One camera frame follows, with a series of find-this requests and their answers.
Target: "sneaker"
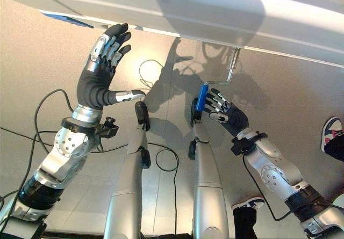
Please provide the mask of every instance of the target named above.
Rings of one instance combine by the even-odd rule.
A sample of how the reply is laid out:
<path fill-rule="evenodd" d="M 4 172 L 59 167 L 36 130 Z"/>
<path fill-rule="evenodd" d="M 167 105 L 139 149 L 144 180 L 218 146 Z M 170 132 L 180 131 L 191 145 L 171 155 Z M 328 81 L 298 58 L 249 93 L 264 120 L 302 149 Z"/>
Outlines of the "sneaker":
<path fill-rule="evenodd" d="M 140 125 L 145 124 L 144 127 L 146 127 L 146 131 L 148 131 L 151 125 L 149 124 L 149 115 L 146 104 L 142 101 L 137 101 L 135 103 L 135 112 L 138 117 L 138 123 Z"/>
<path fill-rule="evenodd" d="M 343 136 L 344 131 L 339 117 L 330 118 L 322 129 L 321 150 L 325 152 L 325 145 L 337 136 Z"/>
<path fill-rule="evenodd" d="M 265 201 L 262 197 L 253 197 L 241 203 L 235 204 L 232 206 L 232 211 L 236 208 L 254 208 L 255 210 L 263 207 Z"/>

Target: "person's foot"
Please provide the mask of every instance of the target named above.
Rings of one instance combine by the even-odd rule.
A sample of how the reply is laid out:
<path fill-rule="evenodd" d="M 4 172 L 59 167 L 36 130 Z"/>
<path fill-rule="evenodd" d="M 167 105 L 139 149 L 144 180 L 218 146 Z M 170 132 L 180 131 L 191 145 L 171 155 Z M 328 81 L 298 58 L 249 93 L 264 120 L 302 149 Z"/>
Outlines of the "person's foot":
<path fill-rule="evenodd" d="M 343 136 L 344 131 L 339 117 L 330 118 L 322 129 L 321 150 L 325 152 L 325 145 L 337 136 Z"/>
<path fill-rule="evenodd" d="M 197 104 L 198 98 L 194 98 L 191 104 L 191 121 L 190 125 L 191 127 L 194 126 L 194 120 L 200 120 L 202 117 L 202 112 L 196 110 L 196 104 Z"/>
<path fill-rule="evenodd" d="M 138 117 L 138 123 L 140 125 L 144 124 L 146 131 L 148 131 L 151 125 L 149 124 L 149 115 L 146 104 L 142 101 L 137 101 L 135 103 L 135 112 Z"/>
<path fill-rule="evenodd" d="M 261 208 L 265 201 L 262 197 L 252 197 L 248 200 L 242 201 L 232 206 L 232 211 L 236 208 L 254 208 L 255 210 Z"/>

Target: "wire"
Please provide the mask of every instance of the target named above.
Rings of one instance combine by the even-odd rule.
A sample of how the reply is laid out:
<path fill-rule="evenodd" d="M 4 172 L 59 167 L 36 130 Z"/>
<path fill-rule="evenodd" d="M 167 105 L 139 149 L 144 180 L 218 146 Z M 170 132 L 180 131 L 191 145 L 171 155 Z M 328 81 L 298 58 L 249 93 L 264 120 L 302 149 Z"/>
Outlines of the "wire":
<path fill-rule="evenodd" d="M 36 135 L 37 135 L 37 138 L 39 140 L 39 143 L 41 143 L 43 149 L 45 150 L 45 152 L 47 154 L 49 154 L 49 150 L 45 147 L 42 139 L 41 139 L 41 136 L 39 135 L 39 132 L 38 132 L 38 126 L 37 126 L 37 115 L 38 115 L 38 111 L 40 110 L 42 104 L 44 103 L 44 101 L 50 97 L 52 94 L 56 93 L 56 92 L 62 92 L 64 94 L 64 97 L 66 98 L 66 102 L 67 102 L 67 106 L 69 108 L 69 110 L 73 113 L 73 109 L 72 107 L 70 106 L 70 101 L 69 101 L 69 98 L 68 98 L 68 95 L 67 93 L 65 92 L 65 90 L 62 90 L 62 89 L 57 89 L 57 90 L 53 90 L 52 92 L 48 93 L 47 95 L 45 95 L 45 97 L 43 97 L 43 99 L 41 100 L 41 102 L 38 104 L 37 108 L 36 108 L 36 111 L 34 113 L 34 128 L 35 128 L 35 131 L 36 131 Z"/>
<path fill-rule="evenodd" d="M 6 131 L 6 132 L 9 132 L 9 133 L 13 133 L 13 134 L 16 134 L 16 135 L 18 135 L 18 136 L 21 136 L 21 137 L 27 138 L 27 139 L 29 139 L 29 140 L 33 140 L 33 138 L 31 138 L 31 137 L 29 137 L 29 136 L 26 136 L 26 135 L 24 135 L 24 134 L 21 134 L 21 133 L 17 133 L 17 132 L 14 132 L 14 131 L 8 130 L 8 129 L 6 129 L 6 128 L 3 128 L 3 127 L 0 127 L 0 129 L 1 129 L 1 130 L 4 130 L 4 131 Z M 50 147 L 53 147 L 53 146 L 54 146 L 54 145 L 51 145 L 51 144 L 49 144 L 49 143 L 46 143 L 46 142 L 44 142 L 44 145 L 46 145 L 46 146 L 50 146 Z"/>
<path fill-rule="evenodd" d="M 31 147 L 32 147 L 32 149 L 31 149 L 32 152 L 30 153 L 29 166 L 28 166 L 28 168 L 31 168 L 32 154 L 33 154 L 33 149 L 34 149 L 34 142 L 39 142 L 38 140 L 36 140 L 37 135 L 35 135 L 34 138 L 31 138 L 31 137 L 29 137 L 29 136 L 26 136 L 26 135 L 23 135 L 23 134 L 20 134 L 20 133 L 16 133 L 16 132 L 14 132 L 14 131 L 11 131 L 11 130 L 8 130 L 8 129 L 2 128 L 2 127 L 0 127 L 0 128 L 3 129 L 3 130 L 5 130 L 5 131 L 7 131 L 7 132 L 14 133 L 14 134 L 16 134 L 16 135 L 18 135 L 18 136 L 21 136 L 21 137 L 27 138 L 27 139 L 29 139 L 29 140 L 32 140 L 32 143 L 33 143 L 33 145 L 31 146 Z M 57 133 L 57 131 L 39 131 L 38 134 L 40 134 L 40 133 Z M 179 159 L 179 156 L 178 156 L 171 148 L 169 148 L 169 147 L 167 147 L 167 146 L 165 146 L 165 145 L 158 144 L 158 143 L 153 143 L 153 142 L 148 142 L 148 144 L 150 144 L 150 145 L 155 145 L 155 146 L 159 146 L 159 147 L 164 148 L 163 150 L 160 150 L 160 151 L 156 154 L 155 163 L 156 163 L 156 165 L 158 166 L 158 168 L 160 168 L 162 171 L 165 171 L 165 172 L 176 171 L 176 172 L 175 172 L 175 175 L 174 175 L 174 177 L 173 177 L 174 196 L 175 196 L 174 207 L 175 207 L 175 234 L 176 234 L 176 232 L 177 232 L 177 187 L 176 187 L 176 180 L 175 180 L 175 179 L 176 179 L 176 176 L 177 176 L 177 172 L 178 172 L 178 167 L 179 167 L 180 159 Z M 111 152 L 111 151 L 114 151 L 114 150 L 118 150 L 118 149 L 123 148 L 123 147 L 126 147 L 126 146 L 128 146 L 128 144 L 121 145 L 121 146 L 119 146 L 119 147 L 116 147 L 116 148 L 113 148 L 113 149 L 108 149 L 108 150 L 104 150 L 104 149 L 103 149 L 103 146 L 101 146 L 101 150 L 99 150 L 99 151 L 92 151 L 92 153 L 94 153 L 94 154 L 107 153 L 107 152 Z M 171 151 L 171 152 L 174 154 L 175 158 L 176 158 L 177 165 L 176 165 L 176 167 L 173 168 L 173 169 L 164 169 L 164 168 L 162 168 L 162 167 L 158 164 L 158 162 L 157 162 L 157 156 L 158 156 L 158 154 L 161 153 L 161 152 L 163 152 L 163 151 L 166 151 L 166 150 Z M 23 181 L 25 182 L 26 179 L 27 179 L 27 174 L 25 174 L 25 178 L 23 179 Z M 10 193 L 6 194 L 4 197 L 0 197 L 0 201 L 1 201 L 0 210 L 2 209 L 2 207 L 3 207 L 3 205 L 4 205 L 4 203 L 2 203 L 2 202 L 4 201 L 4 199 L 5 199 L 6 197 L 8 197 L 9 195 L 13 194 L 13 193 L 19 192 L 21 189 L 22 189 L 22 185 L 19 187 L 19 190 L 15 190 L 15 191 L 13 191 L 13 192 L 10 192 Z"/>
<path fill-rule="evenodd" d="M 35 145 L 35 141 L 36 141 L 36 137 L 39 136 L 40 133 L 56 133 L 56 131 L 41 131 L 41 132 L 37 132 L 37 133 L 34 135 L 33 140 L 32 140 L 32 144 L 31 144 L 31 152 L 30 152 L 30 157 L 29 157 L 29 159 L 28 159 L 28 165 L 27 165 L 26 173 L 25 173 L 25 175 L 24 175 L 23 180 L 21 181 L 20 187 L 18 188 L 18 191 L 17 191 L 16 196 L 15 196 L 15 198 L 14 198 L 14 200 L 13 200 L 13 203 L 12 203 L 12 205 L 11 205 L 11 208 L 10 208 L 10 211 L 9 211 L 9 213 L 8 213 L 8 216 L 7 216 L 7 218 L 5 219 L 5 220 L 6 220 L 6 221 L 5 221 L 5 224 L 4 224 L 4 226 L 2 227 L 2 229 L 0 230 L 0 234 L 4 231 L 6 225 L 7 225 L 8 221 L 9 221 L 9 217 L 10 217 L 10 215 L 11 215 L 13 209 L 15 208 L 17 199 L 18 199 L 18 197 L 19 197 L 19 192 L 22 190 L 22 188 L 23 188 L 23 186 L 24 186 L 24 183 L 25 183 L 25 181 L 26 181 L 26 179 L 27 179 L 28 173 L 30 172 L 31 164 L 32 164 L 32 157 L 33 157 L 33 151 L 34 151 L 34 145 Z"/>
<path fill-rule="evenodd" d="M 286 214 L 284 214 L 282 217 L 280 217 L 280 218 L 278 218 L 278 219 L 275 217 L 275 215 L 274 215 L 274 213 L 273 213 L 273 210 L 271 209 L 270 204 L 268 203 L 267 199 L 265 198 L 265 196 L 264 196 L 262 190 L 260 190 L 260 188 L 259 188 L 259 186 L 258 186 L 258 183 L 256 182 L 256 180 L 255 180 L 254 177 L 252 176 L 251 172 L 248 170 L 248 168 L 247 168 L 247 166 L 246 166 L 246 163 L 245 163 L 245 156 L 244 156 L 244 155 L 242 156 L 242 162 L 243 162 L 243 165 L 245 166 L 247 172 L 248 172 L 249 175 L 251 176 L 253 182 L 254 182 L 255 185 L 257 186 L 259 192 L 262 194 L 262 196 L 263 196 L 265 202 L 267 203 L 268 208 L 269 208 L 269 210 L 270 210 L 270 213 L 271 213 L 271 215 L 273 216 L 274 220 L 275 220 L 275 221 L 281 221 L 281 220 L 285 219 L 287 216 L 289 216 L 289 215 L 292 213 L 292 211 L 287 212 Z"/>
<path fill-rule="evenodd" d="M 2 208 L 3 208 L 4 204 L 5 204 L 5 199 L 6 199 L 8 196 L 10 196 L 10 195 L 12 195 L 12 194 L 14 194 L 14 193 L 16 193 L 16 192 L 18 192 L 18 190 L 14 190 L 14 191 L 12 191 L 12 192 L 9 192 L 8 194 L 5 194 L 5 196 L 0 196 L 0 201 L 1 201 L 0 211 L 2 210 Z"/>
<path fill-rule="evenodd" d="M 173 172 L 173 171 L 176 171 L 175 174 L 174 174 L 174 177 L 173 177 L 173 184 L 174 184 L 174 210 L 175 210 L 175 222 L 174 222 L 174 234 L 176 235 L 177 234 L 177 186 L 176 186 L 176 176 L 177 176 L 177 173 L 178 173 L 178 167 L 179 167 L 179 156 L 177 155 L 177 153 L 175 153 L 171 148 L 167 147 L 167 146 L 164 146 L 164 145 L 161 145 L 161 144 L 157 144 L 157 143 L 152 143 L 152 142 L 149 142 L 148 144 L 151 144 L 151 145 L 156 145 L 156 146 L 160 146 L 160 147 L 163 147 L 165 149 L 163 150 L 160 150 L 156 156 L 155 156 L 155 163 L 157 165 L 158 168 L 160 168 L 162 171 L 165 171 L 165 172 Z M 171 151 L 174 155 L 174 157 L 176 158 L 176 166 L 172 169 L 164 169 L 162 168 L 158 162 L 157 162 L 157 157 L 158 155 L 163 152 L 163 151 Z"/>
<path fill-rule="evenodd" d="M 146 63 L 146 62 L 149 62 L 149 61 L 153 61 L 153 62 L 156 62 L 158 65 L 160 65 L 162 68 L 164 68 L 164 66 L 161 64 L 161 63 L 159 63 L 157 60 L 155 60 L 155 59 L 148 59 L 148 60 L 146 60 L 146 61 L 143 61 L 141 64 L 140 64 L 140 66 L 139 66 L 139 75 L 140 75 L 140 82 L 144 85 L 144 86 L 147 86 L 147 87 L 149 87 L 150 89 L 153 87 L 153 82 L 150 82 L 150 81 L 147 81 L 146 79 L 144 79 L 143 77 L 142 77 L 142 74 L 141 74 L 141 67 L 144 65 L 144 63 Z"/>

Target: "blue handle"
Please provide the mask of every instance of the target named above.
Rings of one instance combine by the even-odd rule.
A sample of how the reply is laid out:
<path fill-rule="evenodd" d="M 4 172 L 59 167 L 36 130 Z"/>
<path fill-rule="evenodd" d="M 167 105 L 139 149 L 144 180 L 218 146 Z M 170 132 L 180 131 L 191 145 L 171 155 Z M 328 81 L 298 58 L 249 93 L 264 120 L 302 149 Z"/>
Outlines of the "blue handle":
<path fill-rule="evenodd" d="M 203 111 L 204 105 L 205 105 L 205 98 L 206 94 L 208 93 L 208 85 L 202 85 L 199 89 L 199 94 L 198 94 L 198 101 L 196 104 L 196 110 L 197 111 Z"/>

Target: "black knob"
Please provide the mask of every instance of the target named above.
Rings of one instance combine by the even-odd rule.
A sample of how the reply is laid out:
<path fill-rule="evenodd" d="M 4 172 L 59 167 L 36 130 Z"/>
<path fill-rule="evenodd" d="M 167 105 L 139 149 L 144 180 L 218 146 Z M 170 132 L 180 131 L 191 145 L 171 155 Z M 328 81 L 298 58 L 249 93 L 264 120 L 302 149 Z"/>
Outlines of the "black knob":
<path fill-rule="evenodd" d="M 105 123 L 104 123 L 104 126 L 108 127 L 108 128 L 113 128 L 114 127 L 114 122 L 116 120 L 112 117 L 106 117 L 105 119 Z"/>

